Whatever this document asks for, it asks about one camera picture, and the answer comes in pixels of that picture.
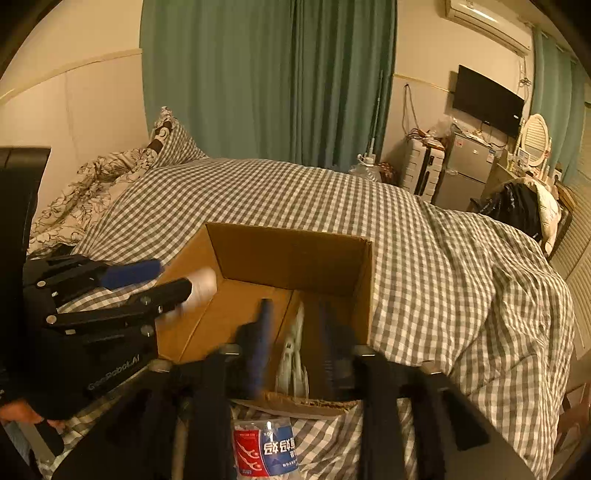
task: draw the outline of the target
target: checkered bedsheet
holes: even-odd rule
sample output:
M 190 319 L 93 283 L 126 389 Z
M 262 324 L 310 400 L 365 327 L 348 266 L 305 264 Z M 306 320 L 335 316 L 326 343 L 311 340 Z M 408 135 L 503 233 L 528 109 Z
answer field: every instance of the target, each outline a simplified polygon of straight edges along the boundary
M 547 476 L 574 314 L 564 281 L 525 234 L 330 170 L 271 160 L 205 159 L 150 170 L 75 252 L 118 264 L 146 258 L 167 264 L 204 222 L 372 240 L 372 346 L 405 364 L 435 360 L 532 471 Z M 106 307 L 136 291 L 96 290 L 67 310 Z M 53 465 L 41 466 L 47 477 L 117 395 L 68 422 L 66 452 Z M 401 400 L 398 407 L 407 468 L 415 475 L 410 404 Z M 262 416 L 241 407 L 235 415 Z M 331 421 L 293 419 L 305 478 L 354 478 L 361 425 L 359 406 Z

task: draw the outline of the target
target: cardboard box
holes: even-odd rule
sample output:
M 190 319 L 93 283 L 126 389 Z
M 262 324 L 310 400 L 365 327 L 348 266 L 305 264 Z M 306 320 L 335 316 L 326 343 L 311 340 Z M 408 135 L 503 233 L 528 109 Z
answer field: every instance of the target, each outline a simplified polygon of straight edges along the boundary
M 217 275 L 217 293 L 172 324 L 158 325 L 160 357 L 177 363 L 203 359 L 231 343 L 239 325 L 252 322 L 261 299 L 274 305 L 273 347 L 267 365 L 267 389 L 256 401 L 260 410 L 302 418 L 342 414 L 354 403 L 324 401 L 323 345 L 319 302 L 329 301 L 337 320 L 351 325 L 366 344 L 373 288 L 371 242 L 355 236 L 207 223 L 173 259 L 159 279 L 168 282 L 203 267 Z M 308 370 L 310 399 L 273 392 L 285 333 L 304 303 L 300 355 Z

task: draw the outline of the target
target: window blinds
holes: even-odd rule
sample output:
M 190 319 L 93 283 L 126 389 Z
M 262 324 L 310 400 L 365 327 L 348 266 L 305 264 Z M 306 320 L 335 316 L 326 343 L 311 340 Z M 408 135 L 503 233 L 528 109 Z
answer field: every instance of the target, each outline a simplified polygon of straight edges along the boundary
M 577 173 L 569 185 L 577 206 L 569 230 L 550 262 L 573 296 L 578 358 L 591 349 L 591 109 L 585 110 Z

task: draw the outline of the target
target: refrigerator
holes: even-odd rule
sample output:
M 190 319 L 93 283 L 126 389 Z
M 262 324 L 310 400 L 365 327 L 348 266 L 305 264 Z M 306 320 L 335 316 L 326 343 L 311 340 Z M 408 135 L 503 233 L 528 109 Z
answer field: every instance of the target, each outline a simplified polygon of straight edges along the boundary
M 470 198 L 480 199 L 495 153 L 487 145 L 452 134 L 433 204 L 448 210 L 468 211 Z

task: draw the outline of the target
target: wall molding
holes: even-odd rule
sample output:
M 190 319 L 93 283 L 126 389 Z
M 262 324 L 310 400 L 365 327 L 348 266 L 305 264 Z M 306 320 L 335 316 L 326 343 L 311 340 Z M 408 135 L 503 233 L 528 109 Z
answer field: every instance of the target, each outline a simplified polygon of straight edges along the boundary
M 392 77 L 397 78 L 397 79 L 402 79 L 402 80 L 410 80 L 411 82 L 418 82 L 418 83 L 422 83 L 424 85 L 429 85 L 430 87 L 436 88 L 438 90 L 442 90 L 447 93 L 450 93 L 450 91 L 451 91 L 446 88 L 440 87 L 439 85 L 435 85 L 434 83 L 428 82 L 426 80 L 421 80 L 421 79 L 418 79 L 415 77 L 409 77 L 407 75 L 400 75 L 399 73 L 393 73 Z
M 131 50 L 114 51 L 111 53 L 105 53 L 103 55 L 98 55 L 96 57 L 91 57 L 88 59 L 77 60 L 77 61 L 73 61 L 71 63 L 67 63 L 65 65 L 62 65 L 61 67 L 50 70 L 46 74 L 44 74 L 40 77 L 37 77 L 35 80 L 25 83 L 21 87 L 13 88 L 5 93 L 0 94 L 0 106 L 4 105 L 9 100 L 11 100 L 14 97 L 16 97 L 17 95 L 19 95 L 20 93 L 25 92 L 29 88 L 39 85 L 40 83 L 46 82 L 46 81 L 52 79 L 53 77 L 57 77 L 58 75 L 61 75 L 62 73 L 69 72 L 70 70 L 75 70 L 80 67 L 90 65 L 92 63 L 99 63 L 102 61 L 120 59 L 120 58 L 124 58 L 124 57 L 132 57 L 134 55 L 141 55 L 141 54 L 142 54 L 141 48 L 132 48 Z

